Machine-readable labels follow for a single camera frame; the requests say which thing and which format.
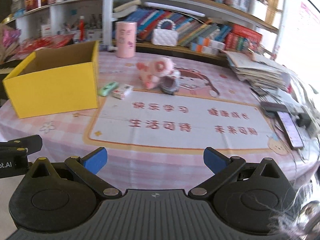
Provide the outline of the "pink wrapped bouquet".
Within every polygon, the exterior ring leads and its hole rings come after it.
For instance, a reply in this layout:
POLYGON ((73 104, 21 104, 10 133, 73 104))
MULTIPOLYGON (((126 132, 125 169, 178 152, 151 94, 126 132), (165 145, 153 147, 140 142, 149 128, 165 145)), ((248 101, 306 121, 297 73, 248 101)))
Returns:
POLYGON ((1 63, 12 55, 14 50, 19 46, 20 29, 13 29, 7 25, 1 24, 1 63))

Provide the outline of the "pink cartoon tablecloth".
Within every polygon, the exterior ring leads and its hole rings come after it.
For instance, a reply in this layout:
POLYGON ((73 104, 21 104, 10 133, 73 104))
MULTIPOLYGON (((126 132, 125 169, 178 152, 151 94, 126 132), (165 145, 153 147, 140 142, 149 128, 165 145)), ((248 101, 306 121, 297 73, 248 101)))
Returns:
POLYGON ((100 53, 100 85, 117 81, 134 90, 123 100, 100 98, 98 109, 20 119, 5 103, 1 139, 40 135, 43 148, 29 157, 32 161, 40 156, 63 161, 104 146, 108 161, 99 176, 122 190, 192 188, 211 175, 203 163, 207 147, 254 163, 271 157, 297 185, 317 169, 317 140, 301 131, 304 148, 290 150, 280 127, 262 113, 257 98, 232 71, 175 58, 182 87, 167 95, 140 86, 136 63, 154 58, 100 53))

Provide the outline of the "red thick dictionary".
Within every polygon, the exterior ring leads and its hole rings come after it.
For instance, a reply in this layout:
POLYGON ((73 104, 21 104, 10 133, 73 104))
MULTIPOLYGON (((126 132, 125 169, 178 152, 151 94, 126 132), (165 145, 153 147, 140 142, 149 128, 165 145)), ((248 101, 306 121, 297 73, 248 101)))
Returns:
POLYGON ((260 33, 253 31, 252 29, 249 29, 249 28, 244 27, 242 25, 238 25, 238 24, 233 24, 232 33, 234 35, 238 35, 243 38, 247 38, 250 41, 257 42, 257 43, 260 43, 263 38, 263 36, 260 33))

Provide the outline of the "pink plush pig toy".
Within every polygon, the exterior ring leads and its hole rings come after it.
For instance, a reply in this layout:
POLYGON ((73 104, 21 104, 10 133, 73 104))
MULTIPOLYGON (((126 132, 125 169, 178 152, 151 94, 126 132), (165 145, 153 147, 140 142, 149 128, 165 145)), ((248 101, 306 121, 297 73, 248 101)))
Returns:
POLYGON ((138 62, 139 79, 145 89, 151 90, 159 86, 161 79, 175 70, 174 62, 168 57, 158 57, 149 62, 138 62))

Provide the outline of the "white power strip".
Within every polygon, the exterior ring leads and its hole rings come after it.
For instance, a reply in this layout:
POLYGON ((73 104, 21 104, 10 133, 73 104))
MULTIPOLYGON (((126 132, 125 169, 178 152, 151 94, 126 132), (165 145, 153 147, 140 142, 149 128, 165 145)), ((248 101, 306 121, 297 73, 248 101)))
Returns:
POLYGON ((284 93, 281 99, 289 113, 296 117, 298 127, 305 128, 309 137, 319 136, 319 111, 311 106, 308 102, 298 103, 289 93, 284 93))

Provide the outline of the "mint green small case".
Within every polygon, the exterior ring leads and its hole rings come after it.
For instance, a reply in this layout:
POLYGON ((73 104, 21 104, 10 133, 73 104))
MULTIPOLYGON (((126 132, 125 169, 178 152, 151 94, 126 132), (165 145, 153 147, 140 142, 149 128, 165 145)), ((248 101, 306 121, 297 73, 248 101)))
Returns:
POLYGON ((98 95, 102 97, 106 97, 118 86, 119 86, 119 83, 116 81, 109 82, 99 89, 98 95))

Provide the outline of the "white pen holder box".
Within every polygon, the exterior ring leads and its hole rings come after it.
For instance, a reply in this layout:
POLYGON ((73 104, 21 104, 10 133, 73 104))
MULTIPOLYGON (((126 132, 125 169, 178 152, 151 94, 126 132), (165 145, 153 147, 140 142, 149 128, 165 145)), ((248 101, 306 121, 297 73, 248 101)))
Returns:
MULTIPOLYGON (((73 42, 78 43, 80 41, 80 30, 67 31, 66 29, 60 30, 57 34, 66 35, 73 34, 73 42)), ((83 41, 99 41, 103 40, 103 32, 101 29, 85 29, 83 41)))

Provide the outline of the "red figurine bottle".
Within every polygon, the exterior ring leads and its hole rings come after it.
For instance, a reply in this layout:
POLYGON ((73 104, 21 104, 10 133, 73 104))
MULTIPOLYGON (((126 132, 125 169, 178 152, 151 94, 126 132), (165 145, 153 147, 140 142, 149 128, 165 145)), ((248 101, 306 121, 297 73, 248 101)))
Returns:
POLYGON ((80 30, 79 41, 82 42, 85 36, 85 22, 84 16, 80 16, 78 28, 80 30))

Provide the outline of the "smartphone lit screen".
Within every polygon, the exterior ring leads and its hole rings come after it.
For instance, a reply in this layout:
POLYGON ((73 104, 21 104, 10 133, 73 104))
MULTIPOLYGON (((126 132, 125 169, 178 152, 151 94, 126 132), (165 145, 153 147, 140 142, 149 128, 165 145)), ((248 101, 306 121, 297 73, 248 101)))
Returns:
POLYGON ((296 128, 291 115, 287 112, 276 113, 278 121, 284 131, 284 136, 292 150, 301 150, 304 148, 300 133, 296 128))

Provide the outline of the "red paper sheet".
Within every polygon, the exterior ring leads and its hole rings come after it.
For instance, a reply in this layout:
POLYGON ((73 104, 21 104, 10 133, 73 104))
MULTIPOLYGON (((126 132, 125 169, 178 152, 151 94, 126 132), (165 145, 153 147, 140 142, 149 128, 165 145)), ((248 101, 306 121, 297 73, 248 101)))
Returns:
POLYGON ((23 41, 14 51, 16 55, 30 54, 40 48, 61 48, 73 43, 74 34, 39 37, 23 41))

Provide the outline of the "small grey purple container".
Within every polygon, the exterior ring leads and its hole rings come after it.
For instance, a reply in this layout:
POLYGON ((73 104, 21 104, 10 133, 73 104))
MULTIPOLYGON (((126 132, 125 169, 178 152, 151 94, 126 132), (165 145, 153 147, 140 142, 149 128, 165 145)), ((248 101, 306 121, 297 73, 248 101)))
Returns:
POLYGON ((176 77, 165 76, 159 85, 160 90, 169 95, 175 95, 179 91, 180 83, 176 77))

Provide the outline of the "white quilted pearl handbag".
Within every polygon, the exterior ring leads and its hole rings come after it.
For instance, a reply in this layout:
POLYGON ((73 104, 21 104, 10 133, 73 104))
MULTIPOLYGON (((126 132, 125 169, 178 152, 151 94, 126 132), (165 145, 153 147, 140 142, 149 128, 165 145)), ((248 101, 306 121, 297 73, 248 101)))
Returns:
POLYGON ((178 44, 178 32, 176 24, 170 19, 162 19, 158 22, 157 27, 152 32, 151 43, 156 46, 175 47, 178 44), (163 29, 162 25, 169 23, 170 29, 163 29))

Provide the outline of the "stack of papers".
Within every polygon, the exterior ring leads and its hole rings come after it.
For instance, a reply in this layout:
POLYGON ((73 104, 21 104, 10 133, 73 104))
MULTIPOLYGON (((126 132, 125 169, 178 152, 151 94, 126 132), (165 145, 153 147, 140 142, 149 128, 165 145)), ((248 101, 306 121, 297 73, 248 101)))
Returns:
POLYGON ((282 89, 290 85, 290 70, 266 57, 253 53, 245 54, 224 51, 232 71, 240 81, 247 81, 253 87, 282 89))

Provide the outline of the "black flat device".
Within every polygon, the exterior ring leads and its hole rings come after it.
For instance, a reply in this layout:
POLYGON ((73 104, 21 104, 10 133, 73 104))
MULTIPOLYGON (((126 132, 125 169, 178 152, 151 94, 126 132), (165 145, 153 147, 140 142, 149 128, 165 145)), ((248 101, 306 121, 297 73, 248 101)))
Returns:
POLYGON ((289 113, 289 110, 284 104, 272 103, 272 102, 261 102, 260 107, 267 112, 284 112, 289 113))

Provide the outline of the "orange white box upper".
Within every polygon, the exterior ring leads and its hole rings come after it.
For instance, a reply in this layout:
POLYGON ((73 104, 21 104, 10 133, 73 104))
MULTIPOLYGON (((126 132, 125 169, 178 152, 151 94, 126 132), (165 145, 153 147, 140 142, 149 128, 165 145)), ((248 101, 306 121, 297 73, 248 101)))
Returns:
POLYGON ((218 49, 218 50, 224 50, 226 47, 226 45, 223 42, 212 40, 210 38, 198 37, 196 42, 199 45, 218 49))

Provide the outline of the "yellow cardboard box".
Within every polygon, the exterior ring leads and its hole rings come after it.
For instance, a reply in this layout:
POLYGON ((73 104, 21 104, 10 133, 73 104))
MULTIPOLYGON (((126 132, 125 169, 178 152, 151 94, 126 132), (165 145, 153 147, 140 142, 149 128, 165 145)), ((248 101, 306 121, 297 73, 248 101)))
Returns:
POLYGON ((19 118, 95 109, 99 42, 82 42, 31 53, 3 80, 19 118))

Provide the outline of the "orange white box lower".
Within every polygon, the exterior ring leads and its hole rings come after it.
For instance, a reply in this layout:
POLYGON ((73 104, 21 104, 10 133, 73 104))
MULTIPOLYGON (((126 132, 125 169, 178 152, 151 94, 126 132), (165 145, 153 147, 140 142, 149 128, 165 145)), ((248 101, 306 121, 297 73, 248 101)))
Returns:
POLYGON ((217 56, 219 54, 219 50, 207 46, 203 46, 200 44, 196 44, 194 42, 190 43, 190 50, 198 52, 198 53, 203 53, 203 54, 208 54, 208 55, 214 55, 217 56))

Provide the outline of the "small white orange box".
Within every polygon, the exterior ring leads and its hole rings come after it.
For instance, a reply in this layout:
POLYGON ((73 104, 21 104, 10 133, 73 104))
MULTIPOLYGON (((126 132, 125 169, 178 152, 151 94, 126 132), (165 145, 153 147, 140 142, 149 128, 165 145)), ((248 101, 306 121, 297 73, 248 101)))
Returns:
POLYGON ((111 95, 114 98, 120 100, 125 99, 133 91, 133 86, 128 84, 121 84, 115 90, 112 91, 111 95))

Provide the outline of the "pink cylindrical tin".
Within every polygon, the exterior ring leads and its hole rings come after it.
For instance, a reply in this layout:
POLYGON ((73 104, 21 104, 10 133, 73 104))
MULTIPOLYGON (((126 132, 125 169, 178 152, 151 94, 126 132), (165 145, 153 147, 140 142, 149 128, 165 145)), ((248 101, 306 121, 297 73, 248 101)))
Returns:
POLYGON ((136 53, 137 23, 119 21, 116 23, 116 56, 128 59, 136 53))

